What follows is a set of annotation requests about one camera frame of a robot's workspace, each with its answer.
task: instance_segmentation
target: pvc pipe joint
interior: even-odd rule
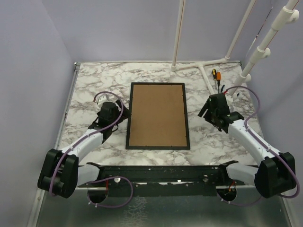
[[[252,64],[256,64],[260,59],[267,58],[270,55],[270,49],[261,50],[258,46],[250,58]]]
[[[241,86],[244,83],[250,82],[251,81],[251,75],[247,74],[247,76],[243,76],[239,73],[236,81],[234,82],[234,86]],[[232,88],[230,89],[230,91],[228,91],[228,93],[233,97],[233,100],[236,100],[237,95],[235,94],[235,91],[237,89],[236,88]]]
[[[289,10],[286,8],[286,6],[284,6],[272,23],[271,28],[275,31],[279,31],[286,23],[291,23],[298,20],[299,12],[295,11],[296,10]]]
[[[291,17],[288,19],[286,23],[290,24],[296,22],[299,19],[299,16],[300,16],[300,12],[295,9],[294,13],[291,15]]]
[[[172,72],[175,72],[176,70],[177,70],[177,67],[176,67],[176,66],[171,65],[171,71],[172,71]]]
[[[227,57],[227,55],[224,57],[225,61],[228,62],[230,57]]]

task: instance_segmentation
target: lavender wall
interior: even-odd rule
[[[0,21],[0,220],[23,227],[74,65],[40,1],[2,0]]]
[[[179,0],[42,0],[74,61],[171,61]],[[187,0],[179,61],[226,55],[250,0]],[[243,60],[271,8],[257,0],[232,53]]]

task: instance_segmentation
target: screwdriver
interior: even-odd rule
[[[221,73],[217,72],[217,83],[218,83],[218,94],[220,93],[220,80],[221,80]]]
[[[214,87],[217,88],[216,80],[217,80],[217,71],[213,69],[213,78],[214,78]]]

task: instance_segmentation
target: pvc pipe frame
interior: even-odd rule
[[[227,54],[224,58],[222,59],[218,59],[218,60],[213,60],[213,61],[202,61],[202,62],[197,62],[197,63],[193,63],[193,64],[189,64],[189,65],[185,65],[185,66],[176,66],[176,62],[177,62],[177,54],[178,54],[178,46],[179,46],[179,42],[180,42],[180,35],[181,35],[181,28],[182,28],[182,20],[183,20],[183,16],[184,16],[184,8],[185,8],[185,3],[186,0],[180,0],[179,3],[179,11],[178,11],[178,22],[177,22],[177,30],[176,30],[176,36],[175,36],[175,46],[174,46],[174,55],[173,55],[173,60],[172,60],[172,64],[171,64],[171,70],[172,71],[178,71],[178,70],[185,70],[185,69],[191,69],[191,68],[199,68],[201,70],[202,76],[205,80],[205,83],[210,91],[211,94],[214,94],[214,90],[213,87],[210,84],[210,81],[208,79],[208,76],[206,75],[204,66],[205,65],[212,65],[212,64],[221,64],[221,63],[227,63],[229,61],[230,55],[236,45],[236,42],[239,39],[239,36],[247,22],[247,19],[255,5],[257,0],[251,0],[250,4],[248,5],[246,12],[244,14],[244,17],[238,27],[238,30],[232,40],[231,46],[229,47]]]
[[[260,45],[255,49],[254,53],[251,55],[249,62],[243,69],[242,73],[237,77],[234,82],[234,86],[240,86],[247,81],[249,72],[254,67],[254,65],[261,59],[266,58],[270,55],[270,49],[268,45],[276,36],[278,31],[284,27],[285,24],[295,22],[299,18],[299,11],[295,10],[295,6],[300,0],[289,0],[286,6],[284,6],[279,14],[273,21],[270,30],[261,41]],[[233,88],[229,91],[230,95],[234,95],[237,89]]]

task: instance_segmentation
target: brown cardboard backing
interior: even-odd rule
[[[190,149],[184,83],[132,83],[126,149]]]

